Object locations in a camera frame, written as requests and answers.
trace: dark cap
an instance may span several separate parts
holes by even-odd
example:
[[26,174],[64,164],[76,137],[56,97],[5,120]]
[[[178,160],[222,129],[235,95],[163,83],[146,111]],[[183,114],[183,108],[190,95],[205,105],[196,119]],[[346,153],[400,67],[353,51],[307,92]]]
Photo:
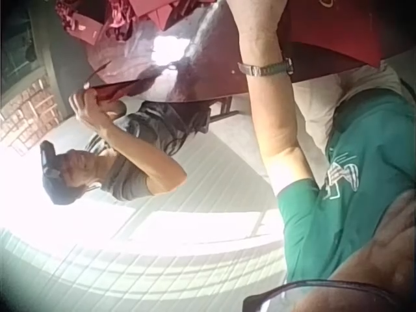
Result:
[[84,187],[68,187],[60,174],[59,156],[53,144],[43,141],[40,144],[42,158],[42,183],[45,191],[55,205],[69,205],[80,198]]

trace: wall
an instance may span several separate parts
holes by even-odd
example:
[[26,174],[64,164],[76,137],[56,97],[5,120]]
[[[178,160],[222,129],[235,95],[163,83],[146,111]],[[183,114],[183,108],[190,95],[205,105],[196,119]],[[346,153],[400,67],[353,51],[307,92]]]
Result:
[[[62,98],[64,118],[73,114],[68,102],[69,96],[84,85],[85,80],[93,72],[88,63],[84,44],[71,37],[63,29],[60,19],[55,12],[55,1],[37,1],[36,19],[41,19],[37,30],[42,32],[41,44],[50,54],[57,88]],[[102,81],[94,77],[92,84]]]

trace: fingers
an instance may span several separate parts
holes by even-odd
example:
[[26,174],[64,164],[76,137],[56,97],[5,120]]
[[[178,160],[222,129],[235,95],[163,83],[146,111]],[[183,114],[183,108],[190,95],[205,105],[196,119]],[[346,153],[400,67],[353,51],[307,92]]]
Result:
[[84,109],[84,99],[83,94],[84,90],[74,93],[70,96],[69,102],[74,113],[79,114],[81,110]]
[[96,108],[98,106],[97,103],[97,91],[94,89],[88,89],[83,94],[83,102],[84,102],[84,109],[86,111]]

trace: eyeglass frame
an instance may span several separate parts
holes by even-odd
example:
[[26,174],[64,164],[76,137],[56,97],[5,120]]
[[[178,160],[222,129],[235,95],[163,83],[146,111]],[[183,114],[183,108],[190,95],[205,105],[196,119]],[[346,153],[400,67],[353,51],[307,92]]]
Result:
[[277,295],[289,291],[295,288],[302,287],[326,287],[326,288],[338,288],[338,289],[350,289],[355,291],[365,291],[371,293],[380,298],[386,299],[392,307],[395,307],[397,311],[401,311],[404,306],[401,303],[399,297],[393,294],[391,291],[379,288],[377,286],[360,283],[356,281],[339,281],[339,280],[328,280],[328,279],[309,279],[303,281],[294,281],[292,283],[286,283],[275,289],[264,292],[262,294],[255,294],[244,299],[242,302],[242,312],[259,312],[261,306],[270,299],[273,299]]

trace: metal watch band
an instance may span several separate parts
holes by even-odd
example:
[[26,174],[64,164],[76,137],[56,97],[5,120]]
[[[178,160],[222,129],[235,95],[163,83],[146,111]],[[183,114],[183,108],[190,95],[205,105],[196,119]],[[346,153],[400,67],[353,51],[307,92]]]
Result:
[[246,75],[254,77],[277,75],[283,72],[287,72],[289,75],[292,75],[293,63],[290,58],[286,58],[283,62],[263,67],[239,63],[239,70]]

